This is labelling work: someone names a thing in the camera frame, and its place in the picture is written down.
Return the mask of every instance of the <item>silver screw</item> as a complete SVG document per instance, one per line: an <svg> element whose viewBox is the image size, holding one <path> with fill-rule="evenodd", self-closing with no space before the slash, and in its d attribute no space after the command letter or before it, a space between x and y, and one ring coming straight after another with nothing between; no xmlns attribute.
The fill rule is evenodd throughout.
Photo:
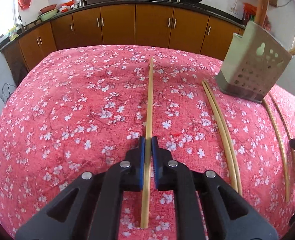
<svg viewBox="0 0 295 240"><path fill-rule="evenodd" d="M92 173L89 171L83 172L82 173L82 179L90 179L92 178Z"/></svg>
<svg viewBox="0 0 295 240"><path fill-rule="evenodd" d="M206 171L205 175L208 178L215 178L216 173L214 171Z"/></svg>
<svg viewBox="0 0 295 240"><path fill-rule="evenodd" d="M175 160L170 160L170 161L168 162L168 165L169 165L170 167L176 167L176 166L178 165L178 163L177 163L177 161L175 161Z"/></svg>
<svg viewBox="0 0 295 240"><path fill-rule="evenodd" d="M128 168L131 165L131 163L129 161L121 161L120 162L120 166L122 168Z"/></svg>

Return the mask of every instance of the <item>electrical outlet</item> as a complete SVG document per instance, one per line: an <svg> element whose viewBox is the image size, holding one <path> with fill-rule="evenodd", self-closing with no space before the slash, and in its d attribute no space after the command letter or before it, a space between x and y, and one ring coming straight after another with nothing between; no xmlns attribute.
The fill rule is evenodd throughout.
<svg viewBox="0 0 295 240"><path fill-rule="evenodd" d="M234 7L231 7L231 8L229 9L229 11L232 12L232 13L235 13L235 14L238 14L238 13L239 13L238 9L236 9L236 8L234 8Z"/></svg>

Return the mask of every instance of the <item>utensil holder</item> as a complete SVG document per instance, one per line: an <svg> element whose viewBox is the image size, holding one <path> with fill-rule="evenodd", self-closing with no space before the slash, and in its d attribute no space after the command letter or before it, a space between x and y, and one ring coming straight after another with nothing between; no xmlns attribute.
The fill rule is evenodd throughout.
<svg viewBox="0 0 295 240"><path fill-rule="evenodd" d="M291 58L273 36L250 21L243 36L233 34L216 81L225 94L261 103Z"/></svg>

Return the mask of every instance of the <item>pink floral tablecloth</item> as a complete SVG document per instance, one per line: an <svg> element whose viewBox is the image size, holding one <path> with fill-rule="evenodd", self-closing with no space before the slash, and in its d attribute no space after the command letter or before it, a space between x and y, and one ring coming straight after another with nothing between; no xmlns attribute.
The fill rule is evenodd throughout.
<svg viewBox="0 0 295 240"><path fill-rule="evenodd" d="M244 198L280 235L295 210L292 157L284 125L267 96L288 152L290 202L285 203L281 153L265 108L222 94L221 61L141 46L67 49L46 57L23 80L0 116L0 223L16 230L84 171L121 161L144 134L148 62L153 57L153 135L191 170L216 171L229 182L217 125L201 85L208 80L225 115ZM295 138L295 97L275 97ZM140 193L124 194L119 239L176 239L173 192L151 183L150 222L139 228Z"/></svg>

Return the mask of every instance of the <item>plastic bowl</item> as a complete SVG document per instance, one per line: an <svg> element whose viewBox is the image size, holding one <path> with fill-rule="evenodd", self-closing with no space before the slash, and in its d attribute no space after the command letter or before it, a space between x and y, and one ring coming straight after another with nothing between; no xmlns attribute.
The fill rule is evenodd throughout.
<svg viewBox="0 0 295 240"><path fill-rule="evenodd" d="M42 22L44 22L44 21L50 19L51 17L53 17L54 15L56 15L58 11L59 11L59 9L54 9L54 10L49 11L47 13L41 14L39 16L39 18L41 19Z"/></svg>
<svg viewBox="0 0 295 240"><path fill-rule="evenodd" d="M41 11L42 14L43 14L43 13L47 13L47 12L49 12L49 11L54 10L55 7L56 7L56 4L52 4L52 5L49 5L49 6L47 6L47 7L42 8L40 11Z"/></svg>

